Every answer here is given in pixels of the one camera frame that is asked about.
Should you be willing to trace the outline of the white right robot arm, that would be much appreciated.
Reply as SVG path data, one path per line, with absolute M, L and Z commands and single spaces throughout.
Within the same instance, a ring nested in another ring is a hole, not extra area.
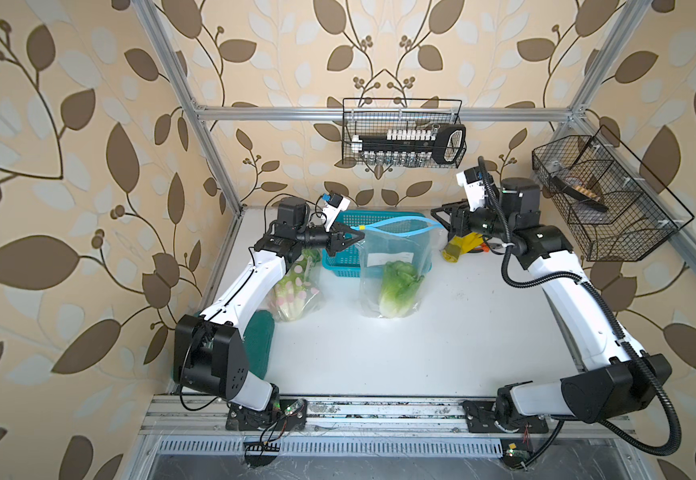
M 538 203 L 528 191 L 533 182 L 521 178 L 518 187 L 498 192 L 491 175 L 475 169 L 456 178 L 465 200 L 436 208 L 433 216 L 446 214 L 442 224 L 455 237 L 476 233 L 500 240 L 503 280 L 514 288 L 543 290 L 581 364 L 577 374 L 555 382 L 502 388 L 498 404 L 503 416 L 605 423 L 658 401 L 675 428 L 678 414 L 663 387 L 671 365 L 662 354 L 648 354 L 615 318 L 561 230 L 541 224 Z

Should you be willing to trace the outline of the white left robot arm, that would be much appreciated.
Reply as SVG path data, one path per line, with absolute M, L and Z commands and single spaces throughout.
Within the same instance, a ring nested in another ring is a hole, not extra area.
M 183 389 L 211 395 L 252 414 L 255 429 L 276 425 L 286 417 L 278 388 L 252 373 L 243 333 L 275 284 L 294 267 L 306 249 L 335 256 L 364 239 L 364 234 L 339 222 L 350 199 L 324 194 L 320 224 L 310 221 L 308 202 L 288 196 L 277 218 L 250 248 L 251 260 L 233 284 L 196 315 L 184 315 L 175 330 L 173 379 Z

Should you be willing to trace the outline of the clear plastic bag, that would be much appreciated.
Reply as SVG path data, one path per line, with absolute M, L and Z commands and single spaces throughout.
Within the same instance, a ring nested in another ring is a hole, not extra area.
M 435 250 L 447 239 L 444 227 L 421 215 L 363 221 L 357 243 L 359 300 L 368 317 L 401 319 L 419 307 Z

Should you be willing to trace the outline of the pale chinese cabbage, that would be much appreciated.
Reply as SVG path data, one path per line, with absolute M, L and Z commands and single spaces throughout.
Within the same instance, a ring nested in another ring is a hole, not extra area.
M 417 302 L 424 280 L 414 264 L 404 261 L 386 263 L 379 298 L 379 311 L 385 318 L 407 316 Z

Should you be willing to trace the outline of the clear pink-dotted zipper bag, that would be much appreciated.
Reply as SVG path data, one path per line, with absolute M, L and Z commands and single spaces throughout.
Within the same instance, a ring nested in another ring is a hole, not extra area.
M 294 322 L 316 311 L 324 294 L 320 282 L 321 252 L 304 250 L 268 295 L 273 319 Z

